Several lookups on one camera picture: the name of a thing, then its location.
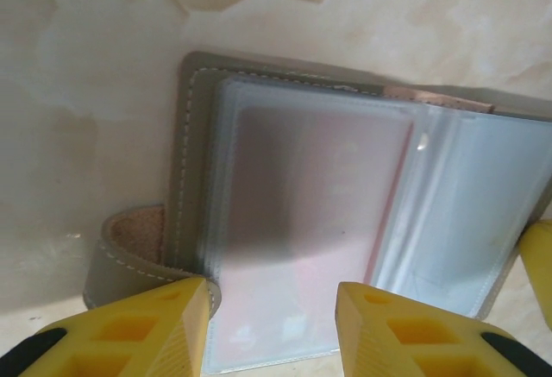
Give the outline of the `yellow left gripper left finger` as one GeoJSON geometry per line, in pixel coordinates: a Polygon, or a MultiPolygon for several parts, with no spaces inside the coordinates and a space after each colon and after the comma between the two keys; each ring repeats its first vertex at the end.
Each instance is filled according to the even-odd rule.
{"type": "Polygon", "coordinates": [[[199,376],[211,314],[204,278],[178,280],[46,326],[65,335],[26,376],[199,376]]]}

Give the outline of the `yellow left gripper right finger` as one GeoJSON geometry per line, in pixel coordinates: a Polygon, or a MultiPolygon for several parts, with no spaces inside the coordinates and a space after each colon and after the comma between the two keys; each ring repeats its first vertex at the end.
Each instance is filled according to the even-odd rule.
{"type": "Polygon", "coordinates": [[[549,376],[551,366],[504,330],[356,282],[336,295],[347,376],[549,376]]]}

